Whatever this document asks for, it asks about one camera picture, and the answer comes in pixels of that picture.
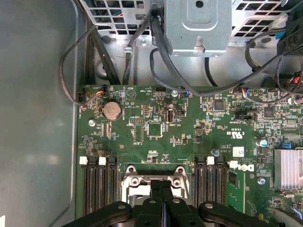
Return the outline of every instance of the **screw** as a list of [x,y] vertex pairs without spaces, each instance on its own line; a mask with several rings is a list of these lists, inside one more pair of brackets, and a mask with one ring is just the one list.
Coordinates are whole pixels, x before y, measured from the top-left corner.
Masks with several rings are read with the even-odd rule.
[[173,203],[180,203],[181,201],[179,199],[173,199],[172,202]]
[[174,98],[175,98],[175,97],[178,97],[178,91],[172,90],[172,91],[171,91],[171,96],[173,96]]
[[172,110],[172,109],[174,108],[173,103],[167,104],[167,108],[168,108],[169,110]]
[[141,40],[141,45],[142,45],[142,46],[146,46],[146,45],[147,45],[146,39],[142,39],[142,40]]
[[262,177],[260,177],[258,179],[258,184],[260,184],[260,185],[265,185],[265,182],[266,182],[266,180],[264,178],[262,178]]
[[138,182],[139,182],[139,179],[137,177],[134,177],[132,179],[132,184],[138,184]]
[[205,207],[208,208],[208,209],[214,208],[214,206],[210,203],[205,204]]
[[90,120],[89,120],[89,126],[90,126],[90,127],[94,127],[95,125],[96,125],[95,120],[94,120],[94,119],[90,119]]
[[181,184],[181,181],[180,181],[179,179],[175,179],[175,180],[173,181],[173,184],[174,184],[175,186],[179,186],[179,185]]

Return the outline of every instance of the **ram slot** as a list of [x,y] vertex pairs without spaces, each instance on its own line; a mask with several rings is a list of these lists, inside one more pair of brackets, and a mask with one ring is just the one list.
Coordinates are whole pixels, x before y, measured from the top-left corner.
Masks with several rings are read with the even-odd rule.
[[214,165],[207,166],[207,201],[215,201],[216,171]]
[[95,210],[95,187],[96,187],[96,169],[90,166],[87,166],[85,169],[85,184],[84,184],[84,203],[85,209],[84,214],[90,214]]
[[103,207],[104,200],[104,172],[105,167],[98,166],[96,169],[96,194],[95,194],[95,210]]
[[107,166],[107,204],[117,199],[117,165],[114,157],[108,159]]
[[225,204],[225,179],[226,168],[222,165],[216,166],[216,202],[219,204]]
[[195,190],[194,190],[194,203],[199,207],[200,203],[206,201],[206,166],[204,163],[195,162]]

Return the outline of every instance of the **mounting hole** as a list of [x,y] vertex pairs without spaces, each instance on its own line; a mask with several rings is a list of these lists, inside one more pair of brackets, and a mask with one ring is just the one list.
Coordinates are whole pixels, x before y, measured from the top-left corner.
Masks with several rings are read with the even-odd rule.
[[270,38],[270,37],[266,37],[266,38],[264,38],[264,39],[261,40],[261,43],[267,44],[267,43],[269,43],[270,41],[271,41],[271,38]]
[[181,203],[181,200],[179,200],[179,199],[173,199],[172,202],[173,203]]
[[204,6],[204,3],[202,1],[196,1],[197,8],[202,8]]
[[124,206],[124,205],[118,206],[118,209],[119,209],[119,210],[123,210],[123,209],[125,209],[125,208],[126,208],[126,206]]

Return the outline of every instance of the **metal bracket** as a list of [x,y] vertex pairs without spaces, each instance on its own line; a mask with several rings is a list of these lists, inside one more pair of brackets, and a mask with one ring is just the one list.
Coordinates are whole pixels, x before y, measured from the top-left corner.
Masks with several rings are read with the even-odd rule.
[[171,191],[174,197],[189,199],[189,181],[184,167],[178,166],[173,175],[139,175],[134,166],[130,165],[125,171],[121,182],[121,200],[132,203],[132,197],[136,195],[149,196],[152,180],[166,180],[171,182]]
[[131,46],[126,46],[123,48],[124,53],[130,53],[131,57],[133,57],[133,48]]

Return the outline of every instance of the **integrated circuit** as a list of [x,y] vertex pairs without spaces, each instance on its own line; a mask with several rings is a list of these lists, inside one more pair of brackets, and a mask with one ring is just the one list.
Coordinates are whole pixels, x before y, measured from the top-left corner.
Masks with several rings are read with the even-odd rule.
[[228,182],[232,183],[233,185],[236,185],[237,183],[237,175],[233,172],[228,172]]
[[158,122],[157,123],[153,123],[153,122],[148,123],[147,136],[161,138],[163,136],[161,123],[158,123]]
[[223,100],[214,100],[214,110],[223,111],[224,110],[224,101]]
[[275,109],[273,107],[264,107],[264,118],[274,118]]

